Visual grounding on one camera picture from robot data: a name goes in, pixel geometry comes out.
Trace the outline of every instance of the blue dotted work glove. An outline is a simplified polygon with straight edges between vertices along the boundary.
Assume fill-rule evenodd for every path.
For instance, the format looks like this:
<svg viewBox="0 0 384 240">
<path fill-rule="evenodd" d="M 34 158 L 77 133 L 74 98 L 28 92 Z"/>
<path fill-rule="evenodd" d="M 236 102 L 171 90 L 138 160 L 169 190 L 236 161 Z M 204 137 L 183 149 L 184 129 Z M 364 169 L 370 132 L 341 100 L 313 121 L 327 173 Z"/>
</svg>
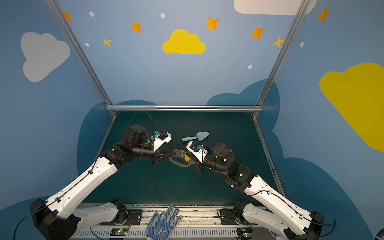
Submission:
<svg viewBox="0 0 384 240">
<path fill-rule="evenodd" d="M 145 236 L 153 240 L 167 240 L 172 231 L 179 224 L 182 215 L 179 214 L 179 209 L 175 205 L 170 204 L 167 211 L 159 214 L 155 212 L 150 220 Z"/>
</svg>

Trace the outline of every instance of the star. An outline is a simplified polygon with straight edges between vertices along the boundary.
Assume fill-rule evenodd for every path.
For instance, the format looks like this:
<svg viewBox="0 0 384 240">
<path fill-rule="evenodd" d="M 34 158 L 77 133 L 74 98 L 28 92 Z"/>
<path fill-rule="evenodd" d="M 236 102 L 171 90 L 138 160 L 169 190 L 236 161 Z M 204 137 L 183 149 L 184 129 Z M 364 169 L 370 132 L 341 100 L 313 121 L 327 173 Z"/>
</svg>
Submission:
<svg viewBox="0 0 384 240">
<path fill-rule="evenodd" d="M 141 33 L 141 30 L 140 30 L 140 25 L 141 25 L 141 23 L 136 24 L 136 23 L 131 22 L 131 24 L 132 24 L 132 26 L 133 26 L 132 32 L 134 32 L 134 31 L 138 31 L 138 32 Z"/>
<path fill-rule="evenodd" d="M 70 12 L 66 12 L 66 13 L 64 13 L 64 16 L 65 16 L 65 18 L 68 20 L 68 21 L 72 21 L 72 19 L 70 18 Z"/>
<path fill-rule="evenodd" d="M 327 15 L 330 13 L 331 11 L 327 11 L 327 10 L 325 10 L 325 8 L 324 8 L 324 10 L 323 10 L 323 12 L 321 13 L 321 15 L 317 18 L 318 20 L 321 20 L 321 23 L 323 23 L 324 22 L 324 19 L 327 17 Z"/>
<path fill-rule="evenodd" d="M 274 44 L 272 44 L 272 46 L 273 46 L 273 45 L 277 45 L 277 46 L 279 46 L 279 48 L 280 48 L 281 43 L 284 42 L 284 41 L 285 41 L 285 39 L 281 40 L 281 39 L 280 39 L 280 36 L 278 36 L 278 37 L 277 37 L 277 42 L 274 43 Z"/>
<path fill-rule="evenodd" d="M 104 38 L 103 38 L 103 40 L 104 40 L 103 45 L 108 45 L 109 47 L 111 47 L 111 46 L 109 45 L 109 42 L 112 41 L 112 40 L 107 41 L 107 40 L 105 40 Z"/>
<path fill-rule="evenodd" d="M 260 39 L 260 38 L 262 37 L 262 33 L 263 33 L 264 30 L 265 30 L 265 28 L 264 28 L 264 29 L 258 29 L 257 27 L 255 27 L 255 32 L 254 32 L 253 35 L 251 36 L 251 39 L 252 39 L 252 38 L 258 38 L 258 39 Z"/>
<path fill-rule="evenodd" d="M 206 30 L 213 29 L 216 31 L 216 24 L 218 23 L 219 20 L 220 19 L 212 20 L 212 19 L 208 18 L 208 26 L 207 26 Z"/>
</svg>

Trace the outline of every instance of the green table surface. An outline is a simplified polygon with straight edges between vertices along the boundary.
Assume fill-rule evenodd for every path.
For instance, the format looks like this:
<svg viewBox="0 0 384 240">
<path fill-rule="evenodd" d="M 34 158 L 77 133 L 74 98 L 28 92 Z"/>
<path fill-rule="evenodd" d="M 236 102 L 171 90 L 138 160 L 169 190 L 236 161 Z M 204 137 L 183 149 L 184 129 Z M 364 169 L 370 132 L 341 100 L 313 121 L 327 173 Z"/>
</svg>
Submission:
<svg viewBox="0 0 384 240">
<path fill-rule="evenodd" d="M 135 112 L 119 112 L 104 144 L 104 149 L 119 142 Z M 225 143 L 231 148 L 236 161 L 260 175 L 274 189 L 272 172 L 265 157 L 250 113 L 223 112 L 148 112 L 153 119 L 154 131 L 166 130 L 172 135 L 166 148 L 186 150 L 188 142 L 182 137 L 195 136 L 208 131 L 205 139 L 208 146 Z M 151 131 L 150 118 L 145 113 L 137 114 L 131 125 L 142 125 Z M 183 159 L 176 158 L 183 164 Z M 200 174 L 195 165 L 179 167 L 169 159 L 151 165 L 150 159 L 134 158 L 114 175 L 101 183 L 84 203 L 105 203 L 118 199 L 124 204 L 170 204 L 176 205 L 235 205 L 245 199 L 260 205 L 255 199 L 237 192 L 227 185 L 220 175 L 210 169 Z"/>
</svg>

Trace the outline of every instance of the trowel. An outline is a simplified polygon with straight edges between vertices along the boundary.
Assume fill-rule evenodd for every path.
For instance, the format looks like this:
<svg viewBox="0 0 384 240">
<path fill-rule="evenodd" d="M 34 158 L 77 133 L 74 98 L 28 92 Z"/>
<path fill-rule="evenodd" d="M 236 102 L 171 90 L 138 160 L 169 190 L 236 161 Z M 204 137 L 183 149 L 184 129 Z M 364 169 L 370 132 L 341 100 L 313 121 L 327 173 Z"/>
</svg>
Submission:
<svg viewBox="0 0 384 240">
<path fill-rule="evenodd" d="M 202 141 L 206 137 L 208 137 L 208 135 L 209 135 L 209 132 L 198 132 L 196 133 L 195 137 L 183 137 L 182 140 L 183 142 L 185 142 L 185 141 L 190 141 L 197 138 L 199 141 Z"/>
</svg>

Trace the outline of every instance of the gray handle-shaped object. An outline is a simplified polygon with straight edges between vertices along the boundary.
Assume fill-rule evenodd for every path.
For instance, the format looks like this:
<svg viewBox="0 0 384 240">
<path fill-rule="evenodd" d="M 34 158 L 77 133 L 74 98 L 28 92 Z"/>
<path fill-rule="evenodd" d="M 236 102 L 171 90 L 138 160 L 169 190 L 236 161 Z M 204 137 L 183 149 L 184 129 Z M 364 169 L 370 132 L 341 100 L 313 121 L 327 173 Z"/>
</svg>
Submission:
<svg viewBox="0 0 384 240">
<path fill-rule="evenodd" d="M 185 141 L 189 141 L 189 140 L 193 140 L 193 139 L 196 139 L 197 137 L 194 136 L 194 137 L 183 137 L 181 140 L 183 140 L 183 142 Z"/>
</svg>

